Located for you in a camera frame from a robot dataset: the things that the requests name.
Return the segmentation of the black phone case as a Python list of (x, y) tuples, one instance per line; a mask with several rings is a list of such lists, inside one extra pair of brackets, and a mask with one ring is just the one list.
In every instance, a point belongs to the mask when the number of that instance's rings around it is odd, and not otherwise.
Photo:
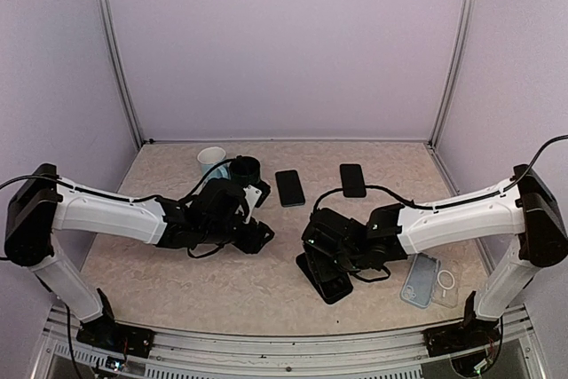
[(347, 274), (340, 274), (338, 277), (329, 281), (318, 281), (308, 266), (308, 259), (305, 253), (296, 257), (296, 265), (301, 269), (304, 276), (318, 292), (326, 304), (335, 304), (344, 297), (348, 296), (353, 286)]

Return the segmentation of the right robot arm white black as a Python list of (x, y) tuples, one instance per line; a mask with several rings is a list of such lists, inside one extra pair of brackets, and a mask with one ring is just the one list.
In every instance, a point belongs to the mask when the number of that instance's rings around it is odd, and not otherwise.
[(527, 164), (494, 186), (418, 205), (398, 197), (371, 211), (365, 224), (315, 208), (296, 263), (327, 304), (349, 295), (351, 279), (375, 270), (386, 280), (389, 262), (459, 241), (511, 234), (513, 240), (483, 288), (466, 303), (454, 340), (471, 347), (485, 336), (536, 273), (567, 257), (567, 232), (556, 197)]

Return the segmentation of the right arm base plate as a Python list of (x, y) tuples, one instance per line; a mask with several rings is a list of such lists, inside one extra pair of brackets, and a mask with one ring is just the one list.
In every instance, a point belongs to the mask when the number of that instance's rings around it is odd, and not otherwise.
[(422, 335), (431, 358), (474, 349), (501, 339), (501, 331), (495, 325), (490, 328), (463, 328), (458, 323), (428, 328)]

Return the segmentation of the black phone pink edge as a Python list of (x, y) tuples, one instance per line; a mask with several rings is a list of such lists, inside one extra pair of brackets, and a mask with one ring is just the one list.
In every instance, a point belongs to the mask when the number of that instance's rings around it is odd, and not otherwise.
[(345, 297), (349, 295), (353, 286), (348, 275), (339, 275), (332, 280), (322, 281), (319, 285), (323, 296), (326, 299)]

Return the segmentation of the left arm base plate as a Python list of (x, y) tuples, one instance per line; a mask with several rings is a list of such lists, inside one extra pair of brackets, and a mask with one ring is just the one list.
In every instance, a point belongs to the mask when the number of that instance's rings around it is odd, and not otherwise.
[(82, 325), (76, 339), (102, 350), (147, 359), (154, 342), (155, 332), (121, 323)]

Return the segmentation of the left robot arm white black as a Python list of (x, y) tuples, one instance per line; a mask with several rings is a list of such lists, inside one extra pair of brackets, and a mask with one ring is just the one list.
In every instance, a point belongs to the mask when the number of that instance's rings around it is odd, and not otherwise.
[(75, 230), (130, 238), (162, 249), (192, 251), (201, 244), (217, 253), (227, 245), (258, 253), (274, 237), (253, 210), (261, 189), (212, 178), (179, 200), (160, 195), (132, 198), (101, 192), (61, 177), (45, 163), (21, 176), (10, 199), (4, 239), (8, 261), (26, 267), (107, 348), (124, 338), (106, 296), (88, 284), (55, 241), (54, 232)]

